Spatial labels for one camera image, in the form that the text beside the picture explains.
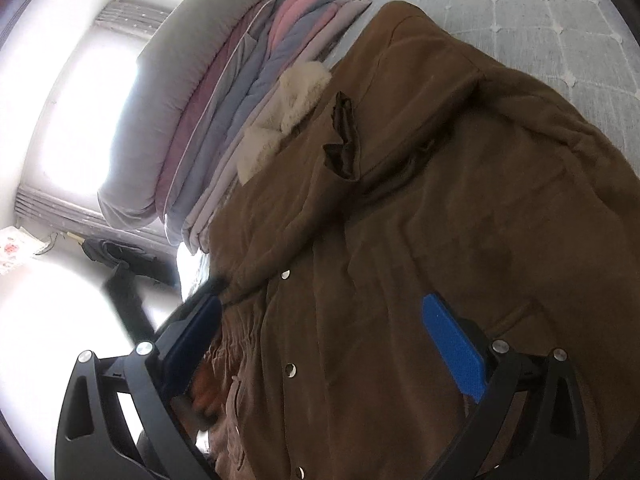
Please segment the person's left hand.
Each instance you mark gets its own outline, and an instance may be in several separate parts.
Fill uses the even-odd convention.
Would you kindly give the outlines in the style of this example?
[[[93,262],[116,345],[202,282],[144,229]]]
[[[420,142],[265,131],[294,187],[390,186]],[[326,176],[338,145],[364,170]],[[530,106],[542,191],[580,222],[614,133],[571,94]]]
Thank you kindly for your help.
[[[188,391],[173,398],[170,406],[192,441],[200,432],[215,425],[221,407],[221,388],[209,362],[201,362]]]

